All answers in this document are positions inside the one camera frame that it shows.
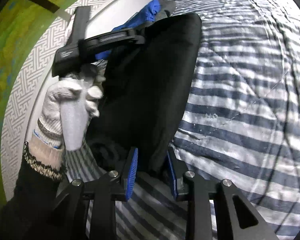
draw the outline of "gloved hand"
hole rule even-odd
[[[53,179],[62,178],[58,173],[64,152],[60,103],[63,100],[79,99],[81,92],[82,87],[71,79],[61,80],[48,88],[42,114],[29,141],[29,153],[32,157],[26,156],[29,165],[44,176]],[[88,89],[85,106],[90,116],[99,116],[98,99],[100,98],[102,98],[102,91],[99,87],[92,86]]]
[[[54,148],[60,148],[63,142],[62,124],[60,117],[60,102],[74,100],[80,97],[82,87],[72,79],[61,80],[47,90],[42,114],[38,119],[34,134]],[[97,86],[88,89],[85,106],[91,117],[98,117],[98,99],[102,98],[102,91]]]

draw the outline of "striped comforter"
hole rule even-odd
[[[300,10],[292,0],[175,1],[174,15],[201,17],[202,40],[171,145],[203,177],[231,179],[280,239],[293,239],[300,230]],[[102,173],[85,144],[66,153],[66,164],[69,180]],[[120,239],[185,237],[186,203],[147,174],[138,173],[132,198],[116,206]],[[213,209],[212,223],[216,230]]]

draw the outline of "white fabric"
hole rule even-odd
[[[55,149],[33,134],[29,141],[29,152],[42,164],[46,166],[50,165],[51,168],[57,171],[60,170],[63,161],[64,148]]]
[[[79,99],[82,87],[73,82],[71,78],[61,80],[51,85],[46,93],[42,115],[39,117],[44,129],[40,129],[38,124],[34,129],[34,133],[44,142],[53,147],[60,147],[62,144],[62,125],[60,117],[60,102],[62,100]],[[102,98],[102,91],[98,86],[92,86],[87,91],[85,106],[91,117],[99,116],[98,99]],[[49,136],[49,133],[60,135],[60,139]]]

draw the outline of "finger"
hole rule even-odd
[[[91,117],[99,117],[100,113],[97,102],[86,100],[85,105]]]
[[[88,89],[86,99],[87,100],[96,100],[96,99],[101,99],[102,96],[103,96],[103,94],[102,94],[101,89],[97,86],[93,86]]]
[[[69,78],[61,80],[48,88],[47,94],[51,100],[79,98],[82,87],[75,80]]]

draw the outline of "blue fabric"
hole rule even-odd
[[[123,28],[135,28],[145,22],[154,22],[155,15],[160,12],[161,5],[158,0],[152,0],[146,6],[144,6],[140,12],[138,12],[133,18],[128,20],[125,24],[113,28],[112,31],[118,31]],[[96,60],[107,59],[111,50],[103,51],[96,54]]]

